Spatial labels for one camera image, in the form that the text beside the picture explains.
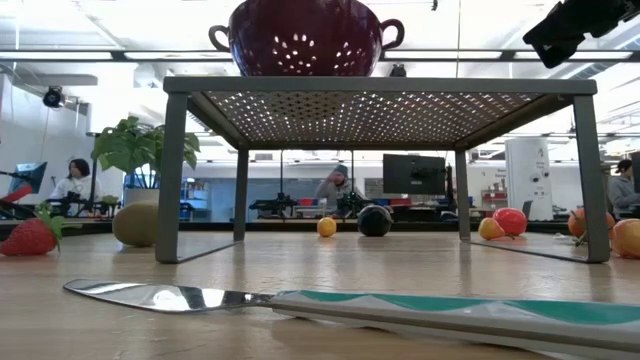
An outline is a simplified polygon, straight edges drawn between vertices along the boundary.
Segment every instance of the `monitor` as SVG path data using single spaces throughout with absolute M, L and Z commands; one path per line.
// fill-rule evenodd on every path
M 9 185 L 9 194 L 16 192 L 22 186 L 31 185 L 31 193 L 37 194 L 40 192 L 40 185 L 42 185 L 42 179 L 44 179 L 44 171 L 47 169 L 47 162 L 30 163 L 30 164 L 18 164 L 16 165 L 15 174 L 19 177 L 14 177 Z
M 445 159 L 384 154 L 382 190 L 385 194 L 445 195 Z
M 640 193 L 640 152 L 631 154 L 631 162 L 633 163 L 633 187 L 634 191 Z

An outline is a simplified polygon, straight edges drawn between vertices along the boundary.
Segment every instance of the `strawberry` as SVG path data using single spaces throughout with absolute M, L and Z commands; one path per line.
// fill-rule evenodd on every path
M 56 246 L 60 251 L 62 229 L 76 226 L 63 225 L 62 216 L 51 218 L 46 209 L 36 212 L 36 216 L 37 218 L 26 220 L 11 231 L 9 238 L 0 244 L 0 254 L 44 255 Z
M 0 254 L 44 255 L 58 244 L 56 235 L 40 219 L 29 219 L 16 226 L 9 238 L 0 244 Z

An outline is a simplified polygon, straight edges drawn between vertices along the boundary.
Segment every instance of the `shelf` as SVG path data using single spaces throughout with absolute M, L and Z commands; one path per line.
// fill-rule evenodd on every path
M 167 77 L 188 110 L 232 146 L 473 148 L 596 93 L 588 80 Z

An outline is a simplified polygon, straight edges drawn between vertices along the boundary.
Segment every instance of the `black hair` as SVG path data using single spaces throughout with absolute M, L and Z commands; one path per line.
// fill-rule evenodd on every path
M 91 175 L 91 168 L 89 168 L 89 163 L 85 159 L 73 159 L 69 161 L 69 167 L 71 167 L 71 164 L 76 166 L 76 169 L 80 171 L 80 175 L 82 175 L 82 177 Z M 67 179 L 71 179 L 72 177 L 71 171 L 69 171 Z

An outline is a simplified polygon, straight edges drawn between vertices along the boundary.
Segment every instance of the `gray shirt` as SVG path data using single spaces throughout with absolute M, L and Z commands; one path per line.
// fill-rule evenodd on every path
M 357 187 L 354 186 L 353 189 L 356 194 L 358 194 L 363 199 L 364 194 L 358 190 Z M 326 179 L 318 186 L 316 189 L 316 199 L 327 199 L 327 208 L 337 208 L 338 207 L 338 199 L 341 199 L 345 195 L 349 194 L 351 191 L 351 180 L 345 180 L 344 183 L 340 186 L 336 186 L 336 184 L 327 181 Z
M 616 216 L 619 216 L 620 213 L 630 212 L 632 205 L 640 204 L 640 194 L 635 192 L 633 181 L 624 176 L 614 176 L 609 179 L 607 195 Z

